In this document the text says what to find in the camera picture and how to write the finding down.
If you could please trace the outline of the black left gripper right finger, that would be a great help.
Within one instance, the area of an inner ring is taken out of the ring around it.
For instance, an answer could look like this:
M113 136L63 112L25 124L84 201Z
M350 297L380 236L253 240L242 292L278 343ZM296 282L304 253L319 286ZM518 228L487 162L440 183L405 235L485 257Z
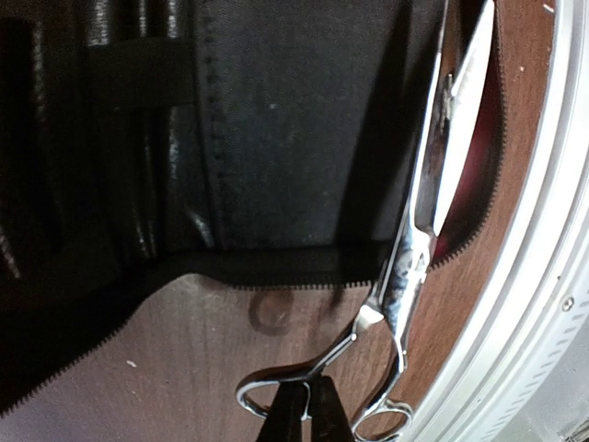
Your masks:
M328 376L315 378L309 403L312 442L352 442L352 431L340 396Z

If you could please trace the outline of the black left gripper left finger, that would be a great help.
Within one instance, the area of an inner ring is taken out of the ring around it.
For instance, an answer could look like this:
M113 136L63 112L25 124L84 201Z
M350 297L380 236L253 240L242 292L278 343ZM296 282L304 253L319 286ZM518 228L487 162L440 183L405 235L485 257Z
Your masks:
M307 388L302 382L286 382L277 390L257 442L301 442Z

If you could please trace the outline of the black tool case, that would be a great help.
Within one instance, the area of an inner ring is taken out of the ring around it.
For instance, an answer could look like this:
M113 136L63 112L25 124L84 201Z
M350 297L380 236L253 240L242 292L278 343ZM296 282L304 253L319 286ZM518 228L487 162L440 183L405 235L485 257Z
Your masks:
M1 413L159 288L368 285L480 1L5 1Z

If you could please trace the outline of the silver straight hair scissors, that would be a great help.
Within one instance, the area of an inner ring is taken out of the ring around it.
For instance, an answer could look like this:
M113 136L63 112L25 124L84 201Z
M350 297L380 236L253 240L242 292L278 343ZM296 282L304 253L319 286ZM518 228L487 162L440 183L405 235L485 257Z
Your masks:
M422 123L412 145L407 198L392 247L355 317L324 352L301 364L254 372L237 385L239 404L263 423L278 388L286 382L305 384L301 421L311 423L308 408L314 379L326 376L328 365L371 327L384 322L392 342L387 369L355 416L347 417L352 441L360 440L361 425L379 414L403 417L402 424L382 435L385 441L397 440L411 424L411 407L392 401L390 392L408 367L410 325L471 146L491 56L495 7L492 1L481 5L471 36L463 41L459 6L445 3Z

